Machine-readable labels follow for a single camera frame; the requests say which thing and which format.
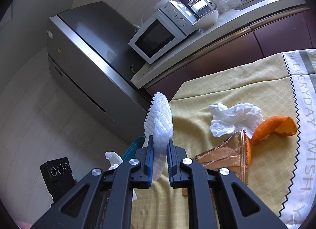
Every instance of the kitchen counter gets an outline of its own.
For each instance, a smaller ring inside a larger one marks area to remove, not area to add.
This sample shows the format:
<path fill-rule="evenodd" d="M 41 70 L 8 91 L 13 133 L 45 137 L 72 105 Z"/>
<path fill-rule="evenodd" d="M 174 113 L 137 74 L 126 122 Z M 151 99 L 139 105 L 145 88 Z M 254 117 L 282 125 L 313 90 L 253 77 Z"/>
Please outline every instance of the kitchen counter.
<path fill-rule="evenodd" d="M 264 0 L 241 11 L 229 10 L 221 14 L 213 26 L 195 32 L 151 65 L 146 63 L 134 75 L 131 82 L 137 88 L 141 88 L 188 55 L 216 39 L 264 16 L 305 3 L 304 0 Z"/>

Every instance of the microwave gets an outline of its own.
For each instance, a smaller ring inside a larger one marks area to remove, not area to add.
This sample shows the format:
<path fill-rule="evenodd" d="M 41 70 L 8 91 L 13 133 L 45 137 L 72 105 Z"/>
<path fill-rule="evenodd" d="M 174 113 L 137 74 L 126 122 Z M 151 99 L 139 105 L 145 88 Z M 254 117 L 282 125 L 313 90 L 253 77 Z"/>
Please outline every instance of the microwave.
<path fill-rule="evenodd" d="M 128 43 L 146 62 L 153 63 L 197 29 L 195 16 L 180 2 L 158 9 Z"/>

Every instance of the tile floor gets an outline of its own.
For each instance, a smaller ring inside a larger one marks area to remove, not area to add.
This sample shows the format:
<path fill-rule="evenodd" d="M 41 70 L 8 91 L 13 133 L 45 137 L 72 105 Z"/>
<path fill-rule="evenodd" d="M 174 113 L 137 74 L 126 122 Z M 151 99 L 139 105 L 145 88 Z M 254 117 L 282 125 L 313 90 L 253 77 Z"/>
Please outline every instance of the tile floor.
<path fill-rule="evenodd" d="M 41 164 L 67 157 L 79 181 L 94 167 L 109 168 L 106 151 L 123 155 L 128 147 L 52 78 L 46 48 L 0 94 L 0 198 L 16 221 L 34 223 L 53 202 Z"/>

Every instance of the brown wrapper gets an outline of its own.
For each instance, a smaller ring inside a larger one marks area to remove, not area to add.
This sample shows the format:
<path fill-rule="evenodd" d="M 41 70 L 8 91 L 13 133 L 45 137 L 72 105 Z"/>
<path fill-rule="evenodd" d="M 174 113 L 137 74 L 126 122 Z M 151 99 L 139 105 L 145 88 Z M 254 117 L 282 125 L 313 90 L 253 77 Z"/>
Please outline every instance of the brown wrapper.
<path fill-rule="evenodd" d="M 217 171 L 219 168 L 227 167 L 243 183 L 248 183 L 248 154 L 249 145 L 246 132 L 241 130 L 227 138 L 219 146 L 200 153 L 195 160 L 203 167 Z M 182 189 L 182 195 L 188 195 L 187 188 Z"/>

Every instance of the cabinet door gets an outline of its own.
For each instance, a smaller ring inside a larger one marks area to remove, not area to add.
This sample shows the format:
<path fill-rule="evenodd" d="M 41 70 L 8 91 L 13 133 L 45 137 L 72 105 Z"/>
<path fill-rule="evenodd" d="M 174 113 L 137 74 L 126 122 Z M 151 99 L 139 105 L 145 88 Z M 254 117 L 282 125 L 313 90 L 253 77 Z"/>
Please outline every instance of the cabinet door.
<path fill-rule="evenodd" d="M 308 28 L 302 13 L 256 29 L 254 34 L 265 57 L 280 52 L 312 48 Z"/>
<path fill-rule="evenodd" d="M 303 15 L 311 37 L 312 48 L 316 48 L 316 16 L 312 11 L 303 12 Z"/>
<path fill-rule="evenodd" d="M 263 55 L 258 42 L 254 34 L 250 32 L 192 61 L 146 90 L 151 95 L 161 92 L 170 101 L 180 86 L 186 81 L 251 63 L 262 58 Z"/>

